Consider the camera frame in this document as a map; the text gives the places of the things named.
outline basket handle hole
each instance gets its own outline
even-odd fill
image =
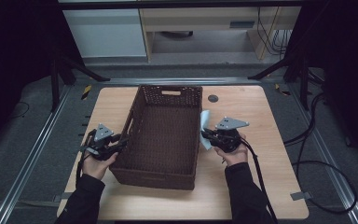
[[[164,95],[181,95],[182,93],[180,91],[161,91],[161,94],[164,94]]]

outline white cabinet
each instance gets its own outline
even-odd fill
[[[60,0],[102,2],[115,0]],[[88,59],[146,57],[138,9],[63,12],[85,62]]]

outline white paper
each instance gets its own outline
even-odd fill
[[[200,131],[204,131],[204,129],[208,128],[209,116],[210,116],[209,110],[204,110],[201,112]],[[212,148],[211,142],[208,139],[205,139],[204,137],[202,137],[201,133],[200,133],[200,141],[207,150]]]

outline black sleeve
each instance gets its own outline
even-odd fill
[[[267,198],[253,182],[247,162],[226,168],[233,224],[269,224],[272,218],[267,211]]]
[[[97,223],[103,189],[101,180],[82,175],[55,224]]]

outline aluminum rail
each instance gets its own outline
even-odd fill
[[[110,81],[98,82],[100,85],[139,86],[139,85],[243,85],[259,84],[261,81],[249,80],[247,77],[144,77],[144,78],[112,78]]]
[[[54,7],[61,10],[181,8],[181,7],[303,7],[321,4],[325,0],[176,0],[119,1],[36,4],[34,7]]]
[[[297,88],[293,87],[293,84],[289,84],[289,89],[290,92],[293,93],[292,95],[294,95],[294,98],[296,100],[298,107],[300,108],[302,116],[308,123],[310,123],[311,114],[309,111],[304,110],[303,105],[298,99],[297,96],[299,95],[299,93]],[[317,127],[315,127],[315,129],[313,130],[311,136],[313,138],[315,145],[317,146],[316,148],[318,149],[319,155],[321,156],[322,160],[339,169],[336,160],[334,159],[333,155],[328,149]],[[342,203],[344,204],[345,208],[349,208],[352,205],[354,199],[349,184],[347,183],[347,181],[342,175],[338,174],[337,172],[334,172],[333,169],[326,168],[326,171],[329,174],[330,179],[333,182],[334,187],[336,188],[337,194],[341,199]],[[358,203],[348,213],[348,215],[353,224],[355,223],[358,224]]]
[[[63,87],[61,100],[57,106],[57,109],[49,115],[48,120],[46,121],[45,126],[42,129],[42,132],[37,137],[37,140],[34,143],[34,146],[27,160],[23,164],[16,180],[11,186],[10,191],[8,192],[5,199],[0,204],[0,223],[7,222],[11,212],[14,209],[14,206],[16,205],[16,202],[19,200],[22,190],[24,189],[25,184],[27,183],[28,178],[30,177],[36,165],[36,162],[39,159],[39,156],[43,151],[46,142],[48,141],[48,138],[51,134],[52,129],[54,128],[57,118],[62,111],[62,108],[66,102],[68,93],[71,90],[71,88],[72,88],[71,86]]]

